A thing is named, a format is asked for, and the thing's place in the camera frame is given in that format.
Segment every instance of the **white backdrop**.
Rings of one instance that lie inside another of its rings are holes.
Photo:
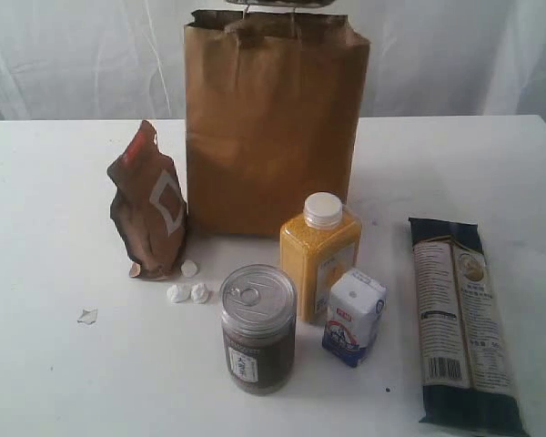
[[[183,25],[224,0],[0,0],[0,119],[181,118]],[[540,114],[546,0],[337,0],[372,42],[363,116]]]

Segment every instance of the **grain bottle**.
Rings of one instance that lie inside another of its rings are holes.
[[[329,289],[354,266],[361,224],[330,193],[306,199],[303,213],[281,228],[281,268],[298,290],[298,316],[313,322],[328,305]]]

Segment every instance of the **brown pouch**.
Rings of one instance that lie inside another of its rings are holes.
[[[186,202],[174,161],[158,150],[156,130],[149,122],[142,121],[107,174],[117,186],[111,219],[134,261],[129,276],[165,278],[183,243]]]
[[[346,201],[369,41],[344,15],[199,10],[185,29],[190,225],[277,235]]]

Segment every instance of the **white label on pouch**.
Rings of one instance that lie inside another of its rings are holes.
[[[423,384],[467,389],[470,377],[450,244],[419,243],[414,247],[414,258]]]
[[[453,247],[473,388],[513,395],[500,316],[480,253]]]
[[[257,382],[257,360],[228,346],[230,368],[244,382]]]
[[[314,313],[326,309],[328,306],[329,289],[341,276],[354,267],[356,243],[349,244],[323,260],[318,265],[318,280],[316,282],[316,300]]]

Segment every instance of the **blue and white carton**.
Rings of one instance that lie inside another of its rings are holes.
[[[350,269],[331,287],[322,346],[357,367],[376,336],[386,289],[358,269]]]

